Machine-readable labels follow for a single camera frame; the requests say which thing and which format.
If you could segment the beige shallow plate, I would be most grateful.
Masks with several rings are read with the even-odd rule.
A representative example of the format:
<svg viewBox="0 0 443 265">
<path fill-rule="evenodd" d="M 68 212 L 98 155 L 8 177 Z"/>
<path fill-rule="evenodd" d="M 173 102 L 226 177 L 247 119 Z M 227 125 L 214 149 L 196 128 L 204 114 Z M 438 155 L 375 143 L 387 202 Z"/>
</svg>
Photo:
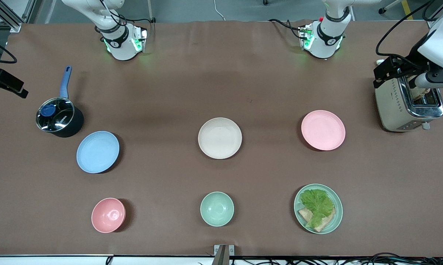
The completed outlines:
<svg viewBox="0 0 443 265">
<path fill-rule="evenodd" d="M 201 126 L 198 144 L 201 151 L 210 158 L 226 159 L 235 155 L 242 144 L 240 127 L 230 119 L 217 117 Z"/>
</svg>

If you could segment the pink small bowl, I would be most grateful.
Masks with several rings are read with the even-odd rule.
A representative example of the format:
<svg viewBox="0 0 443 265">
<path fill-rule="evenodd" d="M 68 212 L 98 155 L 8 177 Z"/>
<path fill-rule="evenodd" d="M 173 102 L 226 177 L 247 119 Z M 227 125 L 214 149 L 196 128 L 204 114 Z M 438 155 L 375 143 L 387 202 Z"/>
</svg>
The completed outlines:
<svg viewBox="0 0 443 265">
<path fill-rule="evenodd" d="M 104 198 L 91 213 L 92 226 L 99 233 L 113 233 L 119 229 L 126 218 L 126 209 L 117 198 Z"/>
</svg>

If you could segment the brown toast slice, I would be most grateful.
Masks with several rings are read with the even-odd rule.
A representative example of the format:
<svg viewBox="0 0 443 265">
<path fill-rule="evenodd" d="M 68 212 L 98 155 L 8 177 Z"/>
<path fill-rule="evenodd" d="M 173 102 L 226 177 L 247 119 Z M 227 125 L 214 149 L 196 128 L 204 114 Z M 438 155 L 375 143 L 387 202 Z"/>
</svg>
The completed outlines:
<svg viewBox="0 0 443 265">
<path fill-rule="evenodd" d="M 418 99 L 425 96 L 425 94 L 427 94 L 430 91 L 430 88 L 423 88 L 416 86 L 414 88 L 411 88 L 410 91 L 413 101 L 417 101 Z"/>
</svg>

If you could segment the beige and chrome toaster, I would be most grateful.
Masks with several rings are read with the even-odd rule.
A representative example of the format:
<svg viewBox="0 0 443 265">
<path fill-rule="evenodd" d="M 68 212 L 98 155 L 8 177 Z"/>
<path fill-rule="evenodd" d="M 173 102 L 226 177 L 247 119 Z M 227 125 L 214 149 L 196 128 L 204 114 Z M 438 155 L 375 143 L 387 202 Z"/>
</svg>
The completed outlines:
<svg viewBox="0 0 443 265">
<path fill-rule="evenodd" d="M 443 101 L 438 88 L 413 101 L 408 81 L 411 77 L 387 80 L 375 89 L 382 126 L 387 131 L 405 132 L 430 129 L 430 123 L 443 116 Z"/>
</svg>

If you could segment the brown table cover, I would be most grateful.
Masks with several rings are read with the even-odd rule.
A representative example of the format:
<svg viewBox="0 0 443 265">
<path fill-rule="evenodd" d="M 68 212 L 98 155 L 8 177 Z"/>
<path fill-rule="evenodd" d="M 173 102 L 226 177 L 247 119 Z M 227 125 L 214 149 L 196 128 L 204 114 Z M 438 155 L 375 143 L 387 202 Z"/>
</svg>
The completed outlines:
<svg viewBox="0 0 443 265">
<path fill-rule="evenodd" d="M 204 255 L 233 244 L 249 256 L 443 257 L 443 116 L 429 130 L 391 134 L 376 109 L 375 46 L 391 26 L 351 22 L 325 61 L 270 22 L 156 24 L 144 54 L 118 61 L 91 24 L 23 25 L 8 37 L 18 62 L 0 66 L 29 92 L 0 89 L 0 255 Z M 59 96 L 66 66 L 84 124 L 62 138 L 41 131 L 35 115 Z M 303 138 L 302 120 L 316 110 L 343 121 L 339 148 Z M 230 158 L 198 144 L 217 117 L 242 131 Z M 108 170 L 87 173 L 76 153 L 96 131 L 113 133 L 120 153 Z M 294 215 L 295 195 L 312 183 L 343 205 L 331 233 L 310 233 Z M 200 215 L 214 191 L 234 203 L 222 227 Z M 113 233 L 92 226 L 104 198 L 126 209 Z"/>
</svg>

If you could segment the glass lid with blue knob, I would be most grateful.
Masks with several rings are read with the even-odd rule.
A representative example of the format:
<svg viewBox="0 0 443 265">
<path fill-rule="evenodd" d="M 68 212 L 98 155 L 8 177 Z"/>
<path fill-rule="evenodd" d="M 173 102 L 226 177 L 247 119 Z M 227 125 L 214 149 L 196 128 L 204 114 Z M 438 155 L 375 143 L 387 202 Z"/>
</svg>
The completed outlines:
<svg viewBox="0 0 443 265">
<path fill-rule="evenodd" d="M 64 97 L 45 101 L 36 112 L 35 124 L 42 131 L 54 133 L 65 129 L 75 115 L 75 106 Z"/>
</svg>

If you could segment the green plate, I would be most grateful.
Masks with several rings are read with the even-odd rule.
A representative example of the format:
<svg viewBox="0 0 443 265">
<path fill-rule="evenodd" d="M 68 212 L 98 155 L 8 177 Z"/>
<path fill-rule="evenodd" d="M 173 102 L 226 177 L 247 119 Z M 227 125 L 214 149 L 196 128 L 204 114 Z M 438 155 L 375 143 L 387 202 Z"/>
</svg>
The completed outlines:
<svg viewBox="0 0 443 265">
<path fill-rule="evenodd" d="M 306 221 L 298 213 L 299 210 L 301 210 L 305 207 L 300 200 L 301 194 L 304 191 L 313 190 L 313 189 L 319 189 L 319 190 L 326 191 L 326 194 L 329 196 L 329 198 L 331 198 L 331 200 L 333 201 L 334 206 L 336 208 L 336 214 L 334 215 L 331 223 L 329 223 L 329 225 L 326 226 L 326 228 L 324 228 L 324 230 L 322 230 L 320 233 L 316 233 L 311 228 L 306 228 Z M 297 218 L 297 221 L 299 222 L 299 224 L 302 225 L 302 227 L 305 228 L 308 232 L 314 233 L 314 234 L 331 233 L 336 228 L 338 228 L 338 226 L 341 223 L 341 220 L 343 218 L 343 205 L 341 203 L 339 196 L 328 186 L 322 185 L 319 183 L 312 183 L 312 184 L 305 185 L 304 187 L 300 188 L 300 190 L 297 192 L 297 195 L 295 195 L 295 198 L 294 198 L 293 210 L 294 210 L 294 215 Z"/>
</svg>

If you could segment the brown bread slice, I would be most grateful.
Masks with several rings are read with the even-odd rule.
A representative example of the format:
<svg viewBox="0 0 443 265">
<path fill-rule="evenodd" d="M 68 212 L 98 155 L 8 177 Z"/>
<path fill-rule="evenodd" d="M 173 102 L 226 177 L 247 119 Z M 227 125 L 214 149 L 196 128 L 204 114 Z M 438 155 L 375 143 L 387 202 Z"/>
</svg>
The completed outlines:
<svg viewBox="0 0 443 265">
<path fill-rule="evenodd" d="M 326 226 L 329 225 L 329 223 L 331 223 L 334 215 L 336 214 L 336 208 L 333 207 L 331 214 L 321 218 L 320 220 L 318 218 L 314 218 L 313 213 L 307 208 L 299 210 L 298 213 L 306 221 L 306 228 L 311 228 L 316 233 L 320 233 L 322 230 L 324 230 L 324 228 L 326 228 Z"/>
</svg>

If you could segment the pink shallow plate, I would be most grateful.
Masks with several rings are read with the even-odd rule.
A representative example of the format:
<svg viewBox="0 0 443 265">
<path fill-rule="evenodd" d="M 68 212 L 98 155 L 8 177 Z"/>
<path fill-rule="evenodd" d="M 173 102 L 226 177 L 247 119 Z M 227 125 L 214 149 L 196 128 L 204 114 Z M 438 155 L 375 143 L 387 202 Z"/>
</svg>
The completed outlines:
<svg viewBox="0 0 443 265">
<path fill-rule="evenodd" d="M 306 114 L 301 123 L 301 132 L 305 141 L 320 151 L 339 148 L 346 137 L 343 121 L 336 114 L 326 110 Z"/>
</svg>

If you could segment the green lettuce leaf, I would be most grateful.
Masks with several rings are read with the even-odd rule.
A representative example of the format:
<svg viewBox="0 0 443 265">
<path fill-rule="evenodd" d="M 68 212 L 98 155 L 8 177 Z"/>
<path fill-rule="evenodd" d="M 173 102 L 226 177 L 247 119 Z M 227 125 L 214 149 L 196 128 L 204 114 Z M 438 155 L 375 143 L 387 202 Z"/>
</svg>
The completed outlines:
<svg viewBox="0 0 443 265">
<path fill-rule="evenodd" d="M 307 221 L 307 226 L 320 232 L 323 219 L 331 216 L 335 210 L 333 201 L 326 194 L 326 191 L 319 189 L 304 191 L 300 196 L 300 200 L 305 206 L 304 209 L 311 212 L 311 218 Z"/>
</svg>

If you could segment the blue shallow plate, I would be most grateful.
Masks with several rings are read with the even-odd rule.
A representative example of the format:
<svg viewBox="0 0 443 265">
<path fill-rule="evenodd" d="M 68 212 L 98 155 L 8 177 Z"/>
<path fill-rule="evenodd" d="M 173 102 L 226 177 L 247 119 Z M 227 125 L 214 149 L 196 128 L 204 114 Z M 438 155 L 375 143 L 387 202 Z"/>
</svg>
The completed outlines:
<svg viewBox="0 0 443 265">
<path fill-rule="evenodd" d="M 120 143 L 109 131 L 96 131 L 85 137 L 79 144 L 76 160 L 87 173 L 102 173 L 117 161 Z"/>
</svg>

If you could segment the white stand leg with caster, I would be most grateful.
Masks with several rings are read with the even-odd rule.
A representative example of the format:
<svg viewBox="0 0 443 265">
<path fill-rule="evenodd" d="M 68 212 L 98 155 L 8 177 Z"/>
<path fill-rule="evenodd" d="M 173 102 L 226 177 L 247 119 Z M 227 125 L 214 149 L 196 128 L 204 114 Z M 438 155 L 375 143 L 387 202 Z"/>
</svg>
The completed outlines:
<svg viewBox="0 0 443 265">
<path fill-rule="evenodd" d="M 390 4 L 388 4 L 388 5 L 384 6 L 384 7 L 381 7 L 381 8 L 379 8 L 378 13 L 380 15 L 382 15 L 382 14 L 386 13 L 387 10 L 389 10 L 390 8 L 394 7 L 395 5 L 401 3 L 402 1 L 403 0 L 395 0 L 392 3 L 390 3 Z"/>
</svg>

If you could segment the green small bowl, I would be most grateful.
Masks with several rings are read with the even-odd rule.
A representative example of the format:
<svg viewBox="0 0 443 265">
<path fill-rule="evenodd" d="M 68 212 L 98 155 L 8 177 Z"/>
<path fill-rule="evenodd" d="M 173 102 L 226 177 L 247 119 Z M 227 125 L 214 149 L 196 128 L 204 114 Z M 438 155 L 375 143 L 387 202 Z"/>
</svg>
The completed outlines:
<svg viewBox="0 0 443 265">
<path fill-rule="evenodd" d="M 230 196 L 220 191 L 207 194 L 200 204 L 203 221 L 213 227 L 227 225 L 234 216 L 234 203 Z"/>
</svg>

